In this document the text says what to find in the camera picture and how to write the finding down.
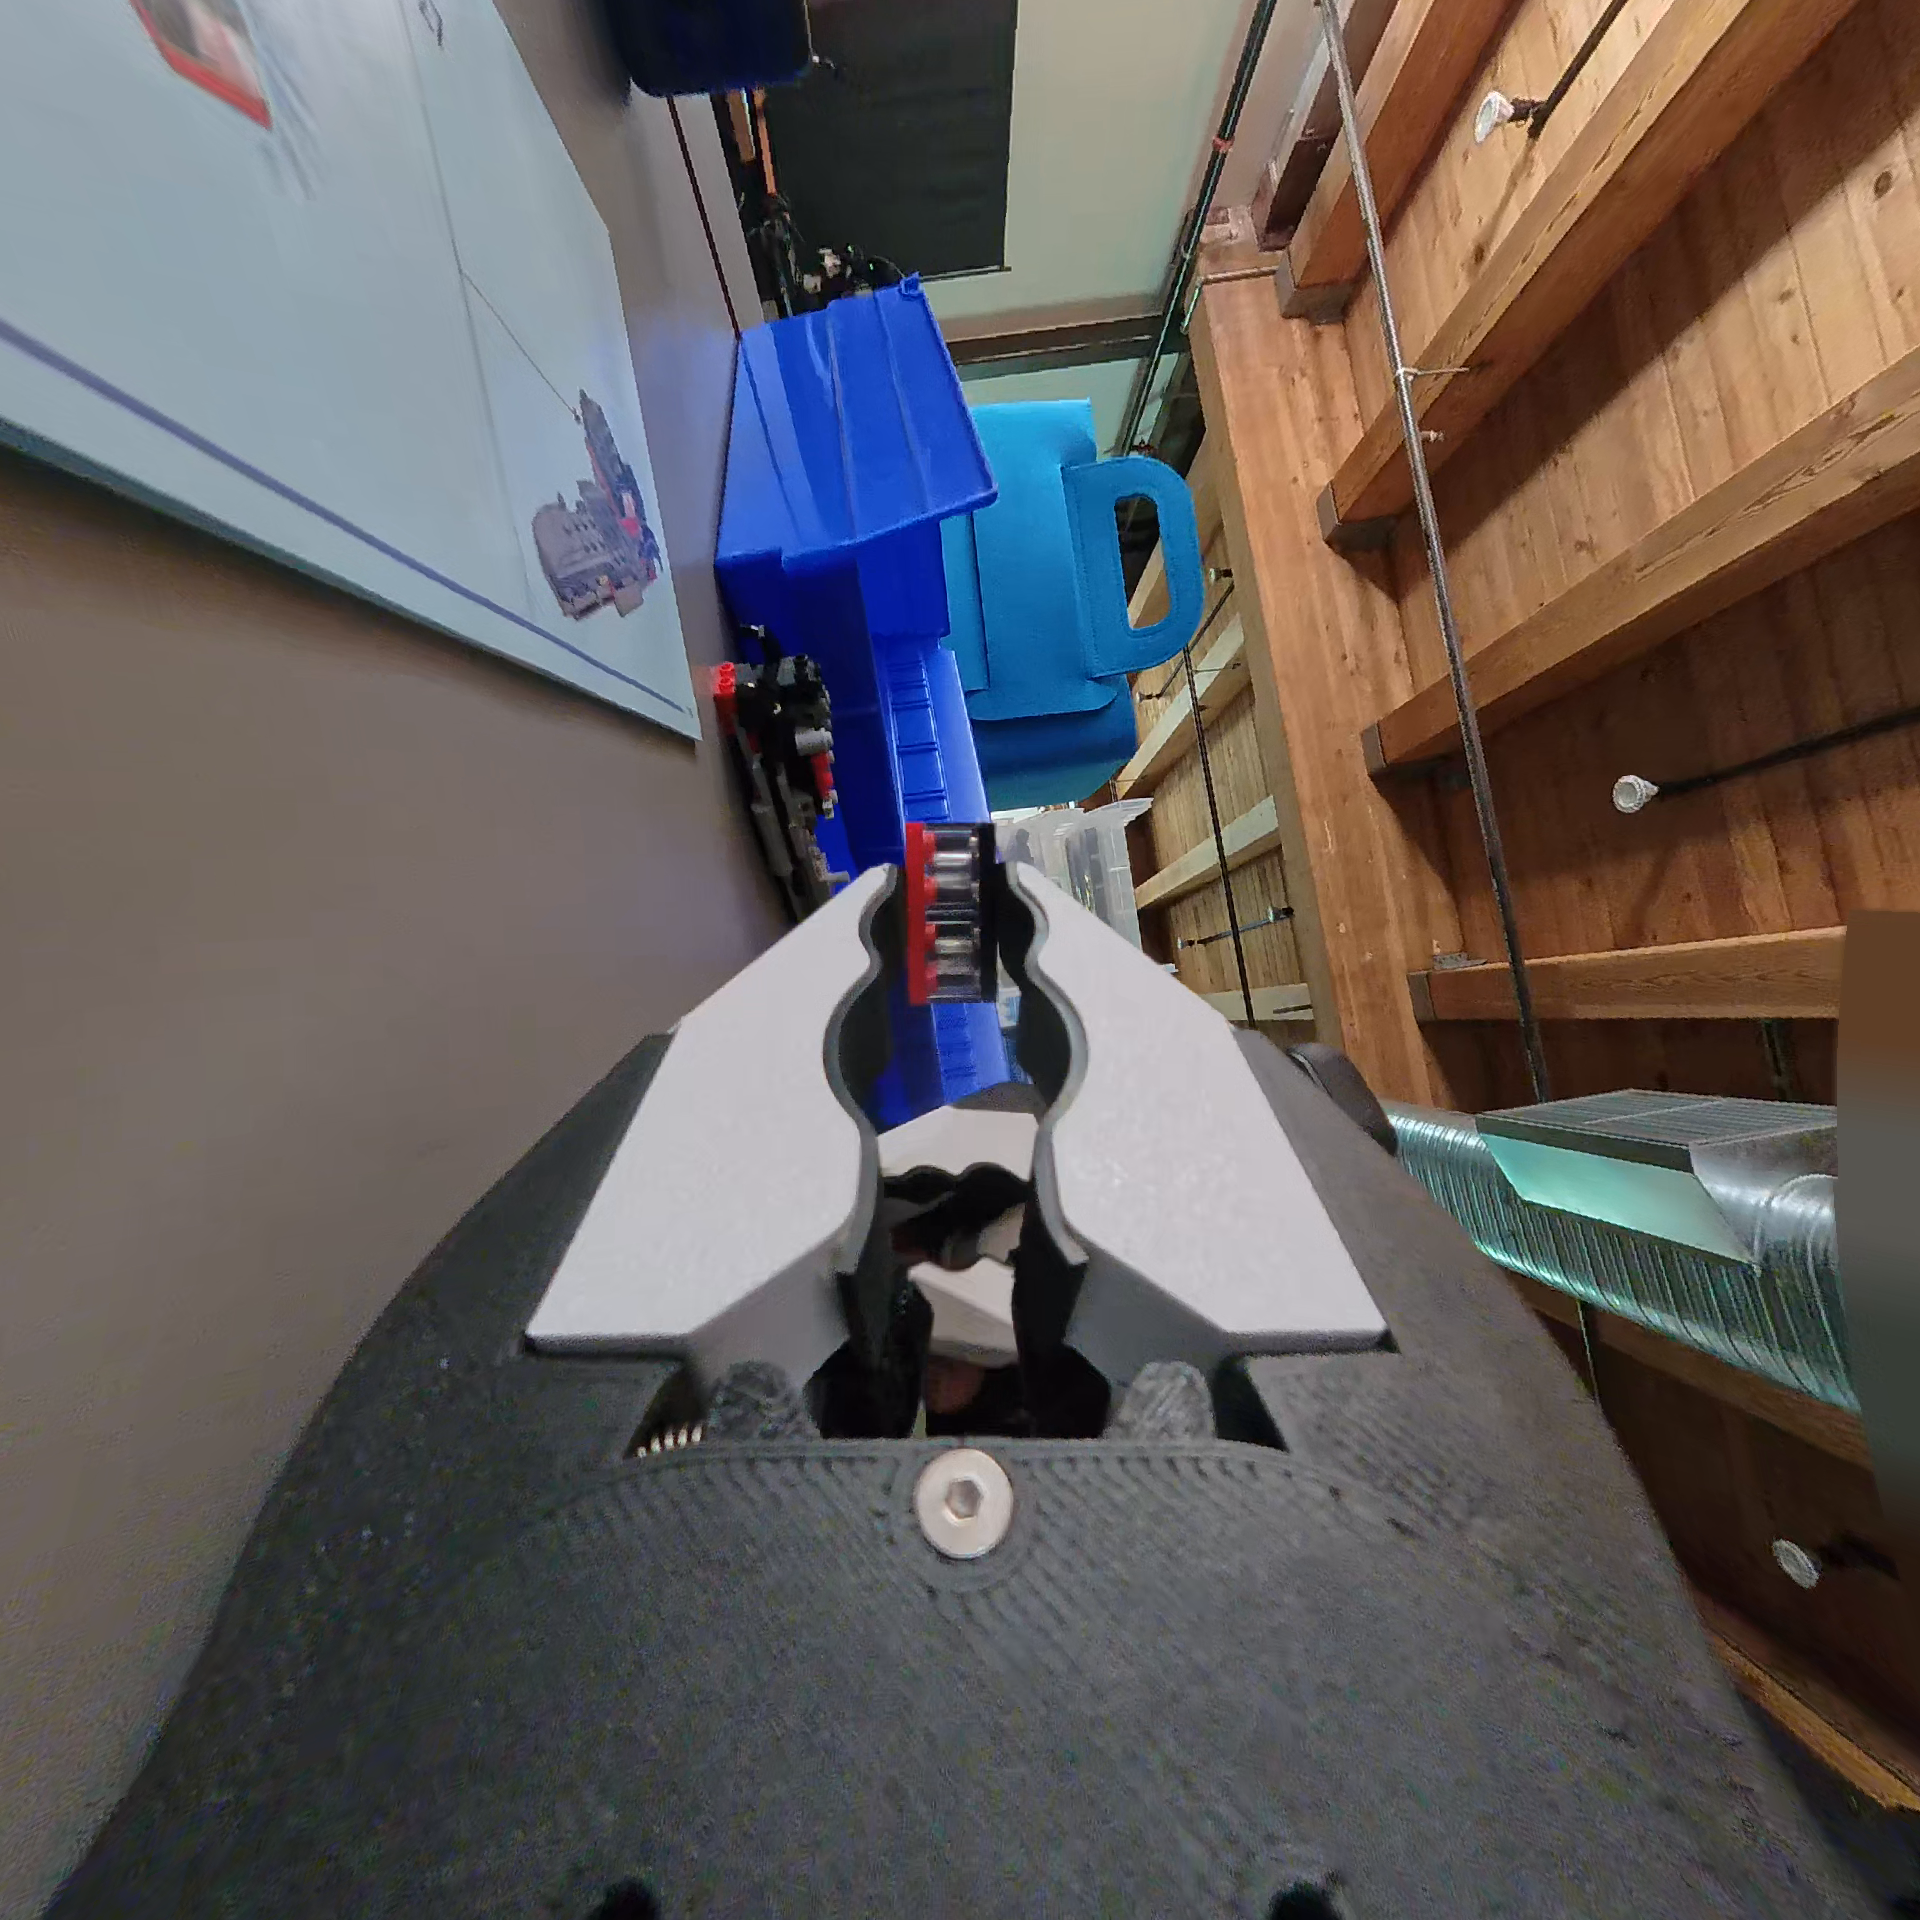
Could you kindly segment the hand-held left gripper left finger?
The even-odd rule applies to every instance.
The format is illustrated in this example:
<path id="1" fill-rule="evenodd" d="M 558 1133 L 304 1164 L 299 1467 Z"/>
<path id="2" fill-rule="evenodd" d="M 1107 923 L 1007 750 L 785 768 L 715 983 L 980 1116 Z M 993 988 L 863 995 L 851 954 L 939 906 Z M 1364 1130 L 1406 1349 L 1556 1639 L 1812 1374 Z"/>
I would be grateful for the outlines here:
<path id="1" fill-rule="evenodd" d="M 876 1085 L 895 1059 L 904 886 L 826 907 L 670 1032 L 523 1338 L 543 1357 L 742 1362 L 806 1387 L 851 1354 L 851 1434 L 922 1414 L 922 1295 L 881 1214 Z"/>

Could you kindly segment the blue felt bag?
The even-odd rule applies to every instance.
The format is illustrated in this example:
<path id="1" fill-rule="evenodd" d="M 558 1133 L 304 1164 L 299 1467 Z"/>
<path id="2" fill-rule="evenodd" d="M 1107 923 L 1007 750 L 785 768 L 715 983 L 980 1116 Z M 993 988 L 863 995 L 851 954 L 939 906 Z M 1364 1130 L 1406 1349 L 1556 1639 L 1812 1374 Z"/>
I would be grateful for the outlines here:
<path id="1" fill-rule="evenodd" d="M 1103 459 L 1088 399 L 970 407 L 996 499 L 944 524 L 946 646 L 990 810 L 1074 805 L 1138 743 L 1132 682 L 1202 624 L 1207 574 L 1193 493 L 1145 455 Z M 1160 517 L 1168 610 L 1130 614 L 1120 506 Z"/>

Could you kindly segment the red black toy brick assembly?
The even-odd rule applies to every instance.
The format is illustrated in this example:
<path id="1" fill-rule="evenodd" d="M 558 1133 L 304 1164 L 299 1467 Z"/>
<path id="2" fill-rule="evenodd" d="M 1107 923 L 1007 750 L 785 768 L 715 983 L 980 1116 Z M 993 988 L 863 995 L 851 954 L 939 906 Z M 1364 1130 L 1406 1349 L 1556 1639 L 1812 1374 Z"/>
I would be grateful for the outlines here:
<path id="1" fill-rule="evenodd" d="M 994 1000 L 1001 862 L 993 822 L 905 822 L 900 872 L 907 1004 Z"/>

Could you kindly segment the black screen panel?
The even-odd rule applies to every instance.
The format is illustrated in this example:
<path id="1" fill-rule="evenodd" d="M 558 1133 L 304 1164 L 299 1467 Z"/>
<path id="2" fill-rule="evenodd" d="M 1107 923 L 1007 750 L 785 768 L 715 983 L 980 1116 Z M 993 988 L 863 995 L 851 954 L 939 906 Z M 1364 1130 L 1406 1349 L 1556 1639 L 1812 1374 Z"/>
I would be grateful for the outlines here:
<path id="1" fill-rule="evenodd" d="M 926 279 L 1001 272 L 1018 4 L 830 2 L 808 23 L 822 67 L 766 101 L 800 237 Z"/>

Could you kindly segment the grey desk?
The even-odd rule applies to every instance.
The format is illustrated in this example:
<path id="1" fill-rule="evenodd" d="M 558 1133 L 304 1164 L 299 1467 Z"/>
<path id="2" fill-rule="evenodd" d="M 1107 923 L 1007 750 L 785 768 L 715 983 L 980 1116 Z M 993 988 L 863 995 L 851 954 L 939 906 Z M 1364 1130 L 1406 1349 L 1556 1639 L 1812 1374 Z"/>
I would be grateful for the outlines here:
<path id="1" fill-rule="evenodd" d="M 609 229 L 705 728 L 760 303 L 714 119 L 596 4 L 499 12 Z M 395 1287 L 779 926 L 714 743 L 6 444 L 6 1916 Z"/>

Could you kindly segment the metal threaded rod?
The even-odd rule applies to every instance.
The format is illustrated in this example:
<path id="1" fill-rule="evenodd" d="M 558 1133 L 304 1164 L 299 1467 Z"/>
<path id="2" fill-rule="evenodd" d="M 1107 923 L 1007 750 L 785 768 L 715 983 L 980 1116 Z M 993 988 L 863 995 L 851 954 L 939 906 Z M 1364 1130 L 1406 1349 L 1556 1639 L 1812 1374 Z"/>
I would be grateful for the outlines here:
<path id="1" fill-rule="evenodd" d="M 1521 1043 L 1528 1063 L 1528 1082 L 1530 1090 L 1536 1102 L 1547 1102 L 1553 1095 L 1551 1068 L 1545 1059 L 1545 1037 L 1544 1024 L 1539 1020 L 1532 980 L 1530 980 L 1530 965 L 1523 950 L 1521 939 L 1521 922 L 1519 922 L 1519 906 L 1514 895 L 1514 883 L 1508 875 L 1506 856 L 1505 856 L 1505 838 L 1503 826 L 1498 816 L 1498 800 L 1492 791 L 1492 779 L 1486 762 L 1486 750 L 1482 743 L 1482 724 L 1471 687 L 1471 671 L 1465 646 L 1460 642 L 1460 631 L 1457 624 L 1457 608 L 1449 580 L 1449 564 L 1448 550 L 1442 539 L 1442 528 L 1438 520 L 1438 510 L 1433 500 L 1433 482 L 1427 462 L 1427 436 L 1417 414 L 1417 403 L 1414 398 L 1415 370 L 1404 350 L 1401 340 L 1401 325 L 1400 314 L 1395 306 L 1395 296 L 1391 292 L 1388 270 L 1386 270 L 1386 229 L 1382 220 L 1382 207 L 1376 198 L 1376 184 L 1371 173 L 1371 162 L 1364 146 L 1364 132 L 1361 130 L 1361 107 L 1358 107 L 1358 90 L 1353 83 L 1353 68 L 1347 52 L 1347 35 L 1339 20 L 1339 12 L 1336 2 L 1318 2 L 1318 13 L 1323 23 L 1323 40 L 1328 47 L 1328 67 L 1336 80 L 1336 101 L 1339 111 L 1343 135 L 1350 148 L 1351 160 L 1351 182 L 1358 198 L 1358 215 L 1361 215 L 1361 237 L 1364 246 L 1368 270 L 1371 274 L 1379 301 L 1379 319 L 1384 332 L 1384 348 L 1391 360 L 1391 370 L 1395 376 L 1395 398 L 1400 408 L 1400 432 L 1406 451 L 1409 462 L 1409 479 L 1410 479 L 1410 495 L 1414 510 L 1422 526 L 1425 535 L 1425 552 L 1430 563 L 1430 580 L 1432 580 L 1432 597 L 1438 613 L 1438 624 L 1442 631 L 1446 653 L 1448 653 L 1448 684 L 1451 691 L 1451 702 L 1457 708 L 1457 724 L 1460 734 L 1460 752 L 1467 768 L 1476 828 L 1480 828 L 1480 843 L 1484 850 L 1486 869 L 1492 883 L 1495 893 L 1495 910 L 1503 931 L 1505 943 L 1505 959 L 1508 971 L 1508 983 L 1515 995 L 1519 1008 L 1519 1024 L 1521 1024 Z"/>

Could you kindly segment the toy brick instruction booklet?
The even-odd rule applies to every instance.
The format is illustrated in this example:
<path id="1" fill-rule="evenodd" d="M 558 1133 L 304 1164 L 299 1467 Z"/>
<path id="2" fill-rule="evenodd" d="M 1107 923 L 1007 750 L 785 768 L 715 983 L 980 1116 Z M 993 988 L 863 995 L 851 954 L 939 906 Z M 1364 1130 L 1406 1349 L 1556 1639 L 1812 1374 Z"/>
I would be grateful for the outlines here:
<path id="1" fill-rule="evenodd" d="M 6 444 L 698 738 L 609 229 L 496 4 L 3 4 Z"/>

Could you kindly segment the blue plastic bin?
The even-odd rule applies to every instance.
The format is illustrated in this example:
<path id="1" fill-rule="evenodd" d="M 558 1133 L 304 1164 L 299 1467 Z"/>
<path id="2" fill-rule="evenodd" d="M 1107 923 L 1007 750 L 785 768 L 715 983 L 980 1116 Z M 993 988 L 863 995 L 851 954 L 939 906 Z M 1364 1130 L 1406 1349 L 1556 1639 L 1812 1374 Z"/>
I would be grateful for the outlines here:
<path id="1" fill-rule="evenodd" d="M 959 662 L 939 639 L 872 645 L 876 698 L 857 708 L 833 695 L 834 822 L 826 847 L 838 871 L 900 859 L 904 826 L 979 826 L 990 816 Z M 874 1108 L 898 1126 L 979 1090 L 1008 1083 L 994 999 L 910 1005 L 889 1000 L 895 1053 Z"/>
<path id="2" fill-rule="evenodd" d="M 736 348 L 715 576 L 738 629 L 879 707 L 879 655 L 950 631 L 944 524 L 996 500 L 922 276 Z"/>

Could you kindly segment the grey toy brick car model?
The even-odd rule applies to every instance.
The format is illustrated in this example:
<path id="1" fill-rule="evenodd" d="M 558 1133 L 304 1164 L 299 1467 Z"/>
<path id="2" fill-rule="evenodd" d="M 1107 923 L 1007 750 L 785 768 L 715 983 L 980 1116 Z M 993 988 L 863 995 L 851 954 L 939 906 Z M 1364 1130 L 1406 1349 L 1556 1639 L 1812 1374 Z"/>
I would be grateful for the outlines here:
<path id="1" fill-rule="evenodd" d="M 838 812 L 833 699 L 822 668 L 750 629 L 760 659 L 711 671 L 711 704 L 736 791 L 791 922 L 810 919 L 849 877 L 823 852 Z"/>

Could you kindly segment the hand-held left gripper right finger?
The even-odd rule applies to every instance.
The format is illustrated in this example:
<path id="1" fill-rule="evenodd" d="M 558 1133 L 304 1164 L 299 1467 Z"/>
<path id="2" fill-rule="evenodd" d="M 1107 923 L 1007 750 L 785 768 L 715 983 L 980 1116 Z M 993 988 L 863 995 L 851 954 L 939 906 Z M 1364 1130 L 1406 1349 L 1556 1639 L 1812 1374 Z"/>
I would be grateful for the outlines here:
<path id="1" fill-rule="evenodd" d="M 1391 1354 L 1391 1326 L 1280 1102 L 1297 1063 L 1232 1027 L 1033 867 L 1001 871 L 1018 992 L 1001 1087 L 1036 1120 L 1012 1332 L 1036 1435 L 1098 1435 L 1182 1366 L 1214 1428 L 1250 1359 Z"/>

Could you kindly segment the clear plastic organizer box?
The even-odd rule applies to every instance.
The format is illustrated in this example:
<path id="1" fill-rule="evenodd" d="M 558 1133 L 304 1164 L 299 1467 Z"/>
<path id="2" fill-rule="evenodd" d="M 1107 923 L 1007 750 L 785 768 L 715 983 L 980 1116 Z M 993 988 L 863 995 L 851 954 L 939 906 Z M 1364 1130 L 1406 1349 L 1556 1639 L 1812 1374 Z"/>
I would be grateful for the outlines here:
<path id="1" fill-rule="evenodd" d="M 1130 829 L 1153 800 L 1024 807 L 994 813 L 999 854 L 1041 869 L 1080 906 L 1140 946 Z"/>

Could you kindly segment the black ceiling pipe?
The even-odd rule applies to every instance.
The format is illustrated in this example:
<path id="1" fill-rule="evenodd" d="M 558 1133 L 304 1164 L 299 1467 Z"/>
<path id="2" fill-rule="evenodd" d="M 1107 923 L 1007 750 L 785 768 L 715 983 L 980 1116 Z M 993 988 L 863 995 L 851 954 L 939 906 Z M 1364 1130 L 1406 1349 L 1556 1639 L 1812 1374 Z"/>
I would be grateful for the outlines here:
<path id="1" fill-rule="evenodd" d="M 1670 779 L 1670 781 L 1658 781 L 1658 786 L 1660 786 L 1660 797 L 1658 800 L 1681 800 L 1684 796 L 1695 796 L 1695 792 L 1714 789 L 1720 783 L 1731 783 L 1731 781 L 1738 781 L 1738 779 L 1775 772 L 1775 770 L 1782 770 L 1785 765 L 1795 765 L 1800 762 L 1811 762 L 1811 758 L 1823 757 L 1827 752 L 1850 750 L 1854 746 L 1860 746 L 1860 743 L 1868 743 L 1868 741 L 1874 741 L 1874 738 L 1882 738 L 1882 735 L 1902 734 L 1902 731 L 1908 731 L 1908 728 L 1916 728 L 1916 726 L 1919 726 L 1919 707 L 1916 704 L 1906 707 L 1906 708 L 1900 708 L 1900 710 L 1886 710 L 1886 712 L 1879 712 L 1879 715 L 1868 718 L 1863 722 L 1854 722 L 1850 726 L 1839 726 L 1833 731 L 1817 734 L 1817 735 L 1806 735 L 1806 738 L 1787 743 L 1778 750 L 1772 750 L 1772 752 L 1766 752 L 1766 754 L 1759 754 L 1759 757 L 1751 757 L 1751 758 L 1742 758 L 1742 762 L 1736 762 L 1736 763 L 1729 763 L 1729 765 L 1722 765 L 1722 768 L 1713 768 L 1707 772 L 1684 774 L 1684 778 Z"/>

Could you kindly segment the silver ventilation duct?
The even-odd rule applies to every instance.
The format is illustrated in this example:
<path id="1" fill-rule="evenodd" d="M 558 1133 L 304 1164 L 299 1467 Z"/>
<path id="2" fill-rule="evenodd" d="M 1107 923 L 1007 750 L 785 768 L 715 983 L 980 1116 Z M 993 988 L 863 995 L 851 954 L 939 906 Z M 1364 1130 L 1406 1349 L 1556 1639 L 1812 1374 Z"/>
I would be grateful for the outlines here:
<path id="1" fill-rule="evenodd" d="M 1615 1090 L 1388 1102 L 1400 1162 L 1495 1261 L 1850 1413 L 1836 1106 Z"/>

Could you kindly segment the black case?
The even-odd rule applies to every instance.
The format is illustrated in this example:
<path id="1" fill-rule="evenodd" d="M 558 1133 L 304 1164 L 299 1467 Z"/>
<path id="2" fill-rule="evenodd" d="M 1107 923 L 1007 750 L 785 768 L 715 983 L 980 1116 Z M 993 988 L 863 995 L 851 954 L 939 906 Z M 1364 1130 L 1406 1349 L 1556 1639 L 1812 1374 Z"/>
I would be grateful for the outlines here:
<path id="1" fill-rule="evenodd" d="M 604 2 L 616 54 L 655 99 L 769 90 L 812 63 L 808 2 Z"/>

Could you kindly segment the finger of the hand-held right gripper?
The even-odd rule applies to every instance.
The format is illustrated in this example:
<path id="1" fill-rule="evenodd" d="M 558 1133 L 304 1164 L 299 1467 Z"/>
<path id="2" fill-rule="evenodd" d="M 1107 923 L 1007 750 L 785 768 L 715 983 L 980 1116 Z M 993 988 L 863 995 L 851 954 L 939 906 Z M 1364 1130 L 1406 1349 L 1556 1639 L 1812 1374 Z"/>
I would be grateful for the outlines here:
<path id="1" fill-rule="evenodd" d="M 1016 1364 L 1016 1269 L 993 1256 L 954 1269 L 920 1261 L 907 1279 L 931 1308 L 928 1355 L 968 1364 Z"/>
<path id="2" fill-rule="evenodd" d="M 1041 1118 L 943 1106 L 881 1133 L 881 1196 L 931 1205 L 961 1189 L 1022 1205 L 1033 1189 Z"/>

